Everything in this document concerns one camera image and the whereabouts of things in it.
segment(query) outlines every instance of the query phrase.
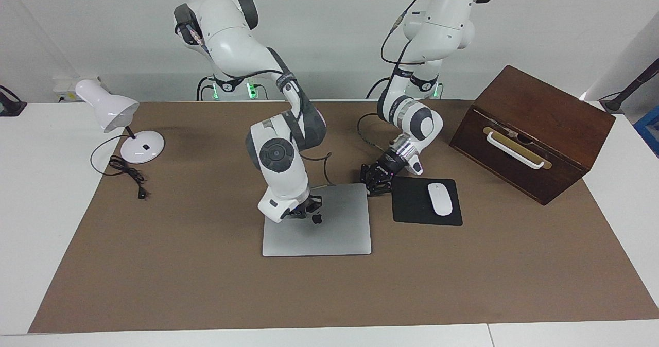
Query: table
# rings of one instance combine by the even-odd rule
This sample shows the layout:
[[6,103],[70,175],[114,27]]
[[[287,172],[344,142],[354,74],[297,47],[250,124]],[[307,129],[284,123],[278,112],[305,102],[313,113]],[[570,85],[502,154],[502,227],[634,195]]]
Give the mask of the table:
[[[28,335],[57,265],[89,205],[100,175],[89,152],[118,134],[103,134],[84,103],[30,105],[15,119],[0,119],[0,345],[231,344],[363,345],[656,345],[659,321],[553,324],[473,324],[387,328],[175,331]],[[113,143],[98,153],[106,159]],[[619,116],[586,184],[655,302],[659,255],[653,204],[659,160]]]

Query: brown table mat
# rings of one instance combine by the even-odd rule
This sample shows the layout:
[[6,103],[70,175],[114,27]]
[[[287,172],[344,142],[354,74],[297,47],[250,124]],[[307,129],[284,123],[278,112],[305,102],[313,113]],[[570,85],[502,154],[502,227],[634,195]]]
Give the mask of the brown table mat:
[[[375,103],[317,103],[329,131],[308,157],[356,182],[379,151],[355,131]],[[659,310],[583,181],[546,207],[448,147],[469,101],[430,104],[445,129],[424,177],[457,182],[462,227],[393,222],[369,199],[372,255],[261,256],[266,189],[245,151],[249,127],[286,103],[142,103],[132,128],[167,146],[127,176],[103,177],[30,328],[76,333],[222,328],[657,319]],[[364,131],[386,145],[377,117]],[[322,162],[306,162],[311,184]]]

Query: white robotic arm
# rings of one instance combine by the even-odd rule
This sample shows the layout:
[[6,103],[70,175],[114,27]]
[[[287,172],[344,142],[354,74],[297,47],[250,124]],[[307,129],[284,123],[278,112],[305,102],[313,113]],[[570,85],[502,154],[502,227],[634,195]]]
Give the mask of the white robotic arm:
[[413,12],[414,17],[406,24],[410,41],[377,102],[379,117],[403,133],[377,162],[362,165],[360,180],[367,185],[369,195],[390,192],[391,178],[403,168],[412,174],[423,173],[419,154],[435,140],[443,121],[434,110],[405,94],[405,89],[417,82],[420,91],[430,91],[442,60],[471,42],[474,26],[469,21],[469,14],[473,2],[489,0],[430,0],[428,9]]
[[227,86],[249,77],[275,81],[291,109],[250,127],[245,141],[268,189],[259,210],[274,222],[304,216],[322,200],[310,195],[300,151],[318,146],[327,127],[280,56],[254,39],[258,23],[253,0],[190,0],[174,11],[175,32],[186,46],[206,56],[216,79]]

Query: wall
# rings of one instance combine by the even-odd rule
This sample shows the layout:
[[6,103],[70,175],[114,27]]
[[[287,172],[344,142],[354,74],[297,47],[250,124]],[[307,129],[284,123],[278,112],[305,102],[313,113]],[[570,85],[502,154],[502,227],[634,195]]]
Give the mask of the wall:
[[[311,98],[360,98],[389,74],[391,67],[379,61],[379,45],[411,0],[255,1],[261,16],[255,37],[280,52]],[[2,4],[0,82],[28,100],[54,100],[47,90],[51,77],[67,71],[61,61],[43,59],[38,53],[43,50],[59,50],[78,74],[100,75],[113,92],[139,100],[192,100],[198,78],[208,74],[205,60],[185,49],[173,32],[172,11],[186,0],[20,2],[37,28],[23,29],[24,22]],[[658,9],[659,0],[476,5],[475,41],[443,66],[445,98],[476,98],[506,64],[579,96]],[[7,33],[8,24],[18,26],[18,36]],[[45,38],[33,42],[29,32],[35,30],[52,46],[39,47]],[[396,32],[387,55],[396,56],[403,42],[402,32]]]
[[[584,100],[598,100],[608,94],[622,91],[657,58],[659,58],[659,13],[624,49],[614,65],[588,89]],[[621,110],[631,122],[635,123],[655,106],[659,106],[659,75],[631,94],[622,104]]]

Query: wooden box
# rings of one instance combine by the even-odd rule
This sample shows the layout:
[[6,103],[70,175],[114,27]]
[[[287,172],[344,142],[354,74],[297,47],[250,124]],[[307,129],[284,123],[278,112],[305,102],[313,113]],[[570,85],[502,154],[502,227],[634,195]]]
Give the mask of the wooden box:
[[591,170],[614,117],[507,66],[451,146],[546,205]]

